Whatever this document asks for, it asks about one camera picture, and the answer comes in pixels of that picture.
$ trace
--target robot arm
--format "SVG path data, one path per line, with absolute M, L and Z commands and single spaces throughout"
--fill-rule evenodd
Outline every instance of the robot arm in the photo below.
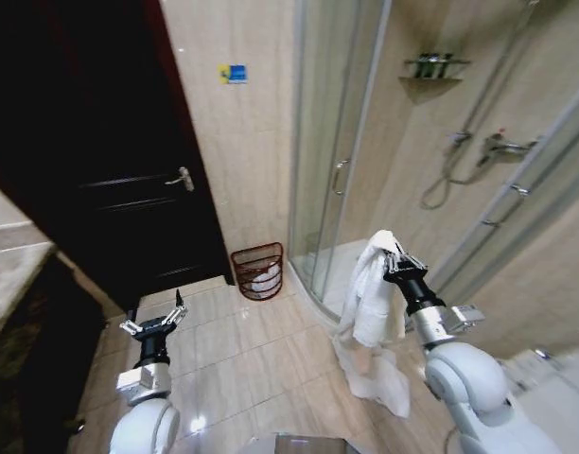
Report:
M 384 279 L 397 284 L 427 356 L 426 379 L 445 402 L 464 453 L 559 453 L 509 392 L 500 365 L 483 350 L 458 342 L 484 316 L 474 306 L 446 307 L 424 282 L 426 267 L 415 257 L 387 254 Z
M 117 391 L 132 409 L 117 423 L 111 454 L 165 454 L 176 439 L 180 413 L 167 397 L 171 393 L 166 338 L 187 309 L 176 290 L 176 306 L 165 317 L 137 324 L 135 313 L 119 325 L 140 342 L 140 359 L 133 369 L 120 374 Z

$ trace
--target shower enclosure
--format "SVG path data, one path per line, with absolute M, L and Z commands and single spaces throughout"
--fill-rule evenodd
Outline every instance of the shower enclosure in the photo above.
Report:
M 298 5 L 291 266 L 337 321 L 392 230 L 461 303 L 579 195 L 579 0 Z

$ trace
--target shower shelf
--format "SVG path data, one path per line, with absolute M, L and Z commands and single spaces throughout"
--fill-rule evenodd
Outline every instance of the shower shelf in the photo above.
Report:
M 471 63 L 469 60 L 440 58 L 439 54 L 421 54 L 418 59 L 403 62 L 405 69 L 401 79 L 424 80 L 432 83 L 462 80 L 464 69 Z

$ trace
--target door handle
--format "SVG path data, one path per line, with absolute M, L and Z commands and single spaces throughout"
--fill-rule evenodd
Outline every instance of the door handle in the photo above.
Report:
M 178 173 L 180 173 L 180 177 L 176 180 L 172 180 L 171 182 L 166 182 L 166 184 L 176 184 L 180 182 L 184 182 L 184 187 L 188 192 L 193 192 L 195 190 L 195 184 L 193 184 L 193 179 L 191 178 L 191 174 L 188 173 L 188 168 L 182 166 L 178 169 Z
M 342 171 L 342 168 L 346 166 L 348 163 L 350 163 L 350 158 L 342 159 L 341 161 L 336 163 L 336 170 L 334 171 L 334 181 L 331 185 L 331 190 L 334 191 L 334 194 L 338 196 L 344 195 L 344 191 L 339 191 L 338 189 L 336 189 L 336 185 L 338 184 L 338 177 L 340 177 L 340 172 Z

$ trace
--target glass shower door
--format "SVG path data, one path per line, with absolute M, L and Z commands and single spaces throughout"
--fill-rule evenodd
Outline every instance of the glass shower door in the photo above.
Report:
M 316 0 L 301 4 L 289 259 L 319 302 L 325 297 L 385 3 Z

